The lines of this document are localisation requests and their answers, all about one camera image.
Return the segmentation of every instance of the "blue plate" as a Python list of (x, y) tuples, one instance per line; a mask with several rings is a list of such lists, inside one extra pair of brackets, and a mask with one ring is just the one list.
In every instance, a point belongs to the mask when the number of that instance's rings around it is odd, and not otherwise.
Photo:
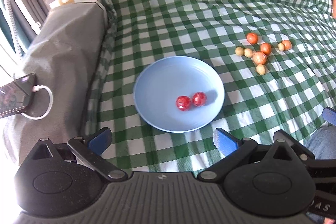
[[(181, 111), (177, 97), (202, 91), (207, 95), (204, 106), (192, 105)], [(216, 71), (201, 60), (174, 56), (160, 59), (138, 76), (133, 90), (135, 108), (151, 126), (172, 133), (199, 129), (210, 123), (224, 102), (224, 86)]]

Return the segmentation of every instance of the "blue jeans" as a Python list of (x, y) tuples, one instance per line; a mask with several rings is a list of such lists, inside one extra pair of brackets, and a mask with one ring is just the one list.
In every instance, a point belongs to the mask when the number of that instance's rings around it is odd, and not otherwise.
[[(323, 127), (314, 132), (311, 138), (305, 142), (317, 160), (336, 159), (336, 127)], [(324, 217), (312, 213), (307, 213), (308, 217), (317, 224), (323, 224)]]

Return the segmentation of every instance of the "cherry tomato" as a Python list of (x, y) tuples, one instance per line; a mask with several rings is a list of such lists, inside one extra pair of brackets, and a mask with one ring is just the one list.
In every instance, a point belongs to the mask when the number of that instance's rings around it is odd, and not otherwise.
[(207, 101), (207, 96), (204, 92), (196, 92), (193, 96), (193, 103), (195, 106), (203, 106)]
[(254, 32), (250, 32), (246, 35), (246, 39), (250, 44), (256, 44), (258, 42), (258, 35)]
[(271, 53), (272, 47), (268, 43), (263, 43), (260, 46), (260, 51), (263, 52), (266, 55), (269, 55)]
[(286, 51), (288, 51), (292, 48), (292, 43), (289, 40), (284, 40), (281, 43), (285, 46)]
[(186, 111), (191, 107), (191, 99), (188, 96), (179, 96), (176, 99), (176, 106), (181, 111)]

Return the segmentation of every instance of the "gingham cloth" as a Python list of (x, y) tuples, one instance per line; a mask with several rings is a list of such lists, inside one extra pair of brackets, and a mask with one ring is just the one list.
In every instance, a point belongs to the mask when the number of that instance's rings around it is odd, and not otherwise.
[[(109, 127), (113, 144), (104, 158), (125, 170), (197, 171), (217, 162), (213, 131), (272, 142), (283, 129), (297, 140), (324, 122), (322, 109), (336, 94), (336, 22), (332, 0), (102, 0), (110, 29), (103, 41), (88, 109), (87, 134)], [(248, 44), (248, 32), (260, 35)], [(293, 49), (279, 52), (290, 39)], [(257, 74), (237, 46), (271, 43), (267, 73)], [(155, 60), (191, 56), (221, 77), (226, 99), (204, 128), (185, 134), (159, 131), (138, 115), (133, 85)]]

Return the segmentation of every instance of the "phone screen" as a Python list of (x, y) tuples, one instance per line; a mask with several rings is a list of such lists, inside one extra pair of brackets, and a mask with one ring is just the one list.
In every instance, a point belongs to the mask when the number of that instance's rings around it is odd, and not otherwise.
[(28, 106), (34, 84), (35, 74), (31, 73), (0, 87), (0, 117), (21, 112)]

